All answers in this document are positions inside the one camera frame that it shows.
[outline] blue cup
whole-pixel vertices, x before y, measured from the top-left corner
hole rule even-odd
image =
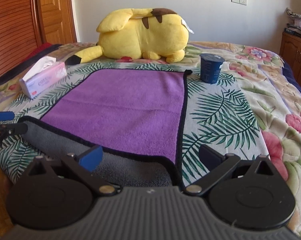
[[[202,53],[200,56],[200,79],[209,84],[215,84],[218,81],[221,65],[225,59],[221,56]]]

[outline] dark blue blanket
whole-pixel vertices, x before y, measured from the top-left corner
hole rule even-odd
[[[301,87],[295,80],[294,75],[292,73],[292,69],[286,61],[284,61],[283,75],[287,78],[288,82],[290,84],[293,84],[295,87],[297,87],[297,89],[301,93]]]

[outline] tissue box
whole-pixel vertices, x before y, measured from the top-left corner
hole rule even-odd
[[[24,81],[19,80],[20,86],[23,89],[24,94],[29,98],[33,99],[35,96],[43,92],[46,88],[55,84],[58,80],[67,76],[65,63],[56,62],[54,65],[50,66],[48,69],[37,73],[30,79]]]

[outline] power outlet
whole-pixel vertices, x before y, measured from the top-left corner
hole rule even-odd
[[[240,4],[247,5],[247,0],[240,0]]]

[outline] floral bedspread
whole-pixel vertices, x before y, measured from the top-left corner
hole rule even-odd
[[[65,60],[76,51],[94,44],[75,43],[60,47],[50,55]],[[268,154],[296,198],[296,210],[290,221],[291,230],[301,236],[301,94],[282,75],[283,62],[270,51],[229,43],[190,42],[185,58],[177,65],[200,66],[200,53],[213,53],[225,58],[222,70],[232,74],[245,94],[255,114]],[[95,62],[114,62],[102,58]],[[149,60],[123,58],[116,62],[151,63]],[[164,60],[152,63],[166,64]],[[18,80],[23,74],[0,86],[0,111],[13,100],[22,98]],[[7,178],[0,171],[0,235],[11,224],[4,211],[4,198],[8,191]]]

